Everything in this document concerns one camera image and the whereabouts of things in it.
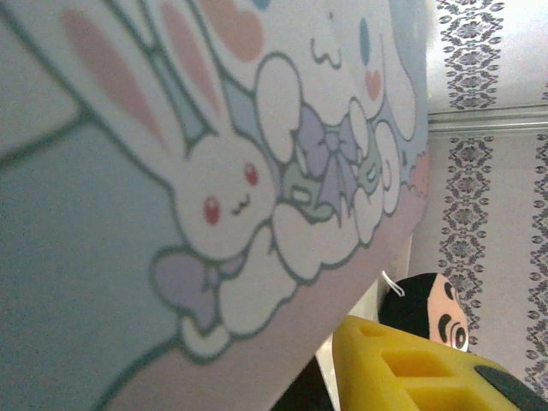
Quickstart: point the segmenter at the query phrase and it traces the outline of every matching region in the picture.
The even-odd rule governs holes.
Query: plush doll
[[[383,300],[378,321],[461,351],[468,350],[468,323],[459,295],[441,274],[420,274],[397,282]]]

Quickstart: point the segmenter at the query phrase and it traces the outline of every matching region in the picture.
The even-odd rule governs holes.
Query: wallpaper
[[[409,275],[459,291],[470,350],[548,397],[548,130],[432,139]]]
[[[516,107],[548,98],[547,2],[428,3],[430,112]]]

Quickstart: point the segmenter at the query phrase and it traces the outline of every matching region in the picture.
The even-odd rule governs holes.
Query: black hair
[[[428,297],[438,274],[427,272],[397,282],[405,295],[400,297],[393,289],[385,296],[378,312],[378,322],[398,330],[430,338],[428,324]]]

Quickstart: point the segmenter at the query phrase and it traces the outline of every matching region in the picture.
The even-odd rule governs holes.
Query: pastel blue background
[[[392,13],[417,93],[416,138],[400,142],[414,161],[426,143],[426,16],[412,0],[394,1]],[[252,106],[230,90],[235,121],[261,143],[246,121]],[[176,330],[149,285],[155,253],[183,242],[168,191],[92,124],[0,167],[0,409],[89,409]]]

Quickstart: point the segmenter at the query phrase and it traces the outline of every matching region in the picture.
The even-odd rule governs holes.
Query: pink inner ear
[[[62,20],[76,52],[103,92],[130,116],[141,122],[158,139],[162,148],[167,150],[160,127],[139,83],[116,52],[114,45],[79,11],[66,11]]]
[[[162,16],[170,34],[171,42],[175,46],[179,62],[187,71],[190,80],[201,90],[213,109],[219,114],[219,102],[211,82],[209,69],[203,58],[207,50],[200,50],[185,16],[171,3],[162,4]]]

